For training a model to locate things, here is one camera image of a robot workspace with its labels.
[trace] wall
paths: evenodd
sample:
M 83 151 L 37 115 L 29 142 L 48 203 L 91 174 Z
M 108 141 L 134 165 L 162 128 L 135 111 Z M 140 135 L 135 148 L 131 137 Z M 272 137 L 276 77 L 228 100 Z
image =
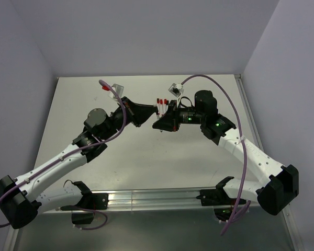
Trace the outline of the wall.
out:
M 33 168 L 54 80 L 12 4 L 0 0 L 0 179 Z M 6 221 L 0 212 L 0 223 Z M 0 250 L 7 230 L 0 229 Z
M 265 150 L 300 172 L 292 209 L 314 250 L 314 0 L 281 0 L 245 71 Z
M 12 0 L 57 76 L 238 74 L 278 0 Z

